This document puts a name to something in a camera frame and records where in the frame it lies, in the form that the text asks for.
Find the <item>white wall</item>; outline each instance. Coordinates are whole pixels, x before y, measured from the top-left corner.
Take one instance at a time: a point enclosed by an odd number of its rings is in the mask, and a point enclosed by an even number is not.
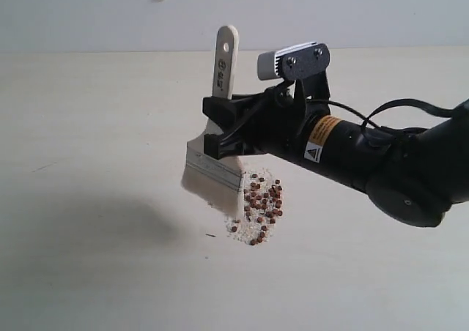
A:
[[[209,50],[469,44],[469,0],[0,0],[0,51]]]

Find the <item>pile of seeds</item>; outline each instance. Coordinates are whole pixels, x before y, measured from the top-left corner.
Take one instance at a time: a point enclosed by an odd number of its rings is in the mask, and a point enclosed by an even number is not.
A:
[[[249,245],[266,242],[283,215],[283,188],[279,179],[249,174],[244,191],[243,216],[228,223],[228,230]]]

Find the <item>screw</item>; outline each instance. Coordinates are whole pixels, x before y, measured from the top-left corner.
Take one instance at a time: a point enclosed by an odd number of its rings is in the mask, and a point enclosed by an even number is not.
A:
[[[321,48],[314,49],[314,56],[316,56],[316,59],[318,59],[321,55],[322,55],[322,49]]]
[[[287,59],[287,65],[291,68],[294,64],[296,64],[296,58],[294,58],[293,56],[289,57]]]

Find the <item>black robot arm segment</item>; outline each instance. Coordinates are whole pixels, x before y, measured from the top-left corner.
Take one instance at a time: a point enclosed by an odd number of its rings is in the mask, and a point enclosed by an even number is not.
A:
[[[412,226],[438,226],[453,204],[469,201],[469,101],[449,110],[393,100],[364,116],[330,100],[327,46],[293,48],[274,54],[275,68],[262,74],[283,78],[279,85],[232,100],[204,98],[203,113],[224,132],[205,136],[207,155],[275,155],[367,194],[380,210]],[[345,108],[363,123],[332,116],[329,105]],[[447,120],[430,129],[403,130],[370,120],[397,106]]]

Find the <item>white table surface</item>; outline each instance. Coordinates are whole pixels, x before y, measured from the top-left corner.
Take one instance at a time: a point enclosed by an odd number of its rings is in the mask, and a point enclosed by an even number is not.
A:
[[[469,95],[469,48],[331,54],[333,99],[364,113]],[[256,57],[240,54],[235,92],[269,85]],[[413,228],[265,155],[245,161],[282,179],[285,215],[265,244],[226,236],[180,184],[212,68],[213,53],[0,56],[1,329],[466,330],[469,204]],[[375,121],[440,120],[397,108]]]

